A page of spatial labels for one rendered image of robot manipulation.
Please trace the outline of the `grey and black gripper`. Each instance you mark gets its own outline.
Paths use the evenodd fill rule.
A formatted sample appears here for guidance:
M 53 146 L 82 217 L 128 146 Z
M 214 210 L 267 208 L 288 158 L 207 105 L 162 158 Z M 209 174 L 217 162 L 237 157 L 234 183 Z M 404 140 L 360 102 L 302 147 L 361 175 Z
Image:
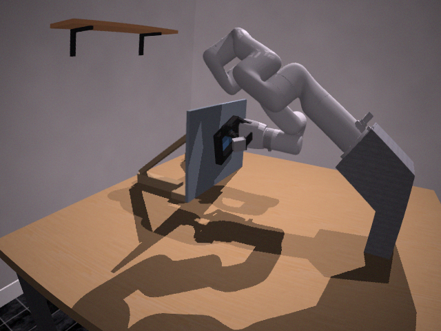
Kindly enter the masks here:
M 225 123 L 221 128 L 229 130 L 226 137 L 231 137 L 232 139 L 237 137 L 247 137 L 249 133 L 252 132 L 252 141 L 247 147 L 252 149 L 264 149 L 263 138 L 268 127 L 263 123 L 239 117 L 234 125 Z M 237 130 L 238 133 L 234 133 L 234 131 L 230 130 Z

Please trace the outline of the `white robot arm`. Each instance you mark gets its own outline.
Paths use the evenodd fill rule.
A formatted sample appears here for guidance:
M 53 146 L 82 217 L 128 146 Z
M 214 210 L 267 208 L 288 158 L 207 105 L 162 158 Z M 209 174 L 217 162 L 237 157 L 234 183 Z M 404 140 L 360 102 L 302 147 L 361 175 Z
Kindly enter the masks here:
M 236 57 L 241 62 L 226 72 L 223 66 Z M 280 69 L 280 57 L 242 28 L 234 28 L 206 49 L 203 59 L 227 94 L 243 89 L 281 129 L 266 129 L 263 147 L 269 152 L 300 153 L 307 120 L 303 113 L 288 107 L 296 98 L 302 111 L 344 152 L 342 159 L 371 129 L 365 128 L 373 118 L 370 112 L 356 121 L 306 68 L 290 63 Z

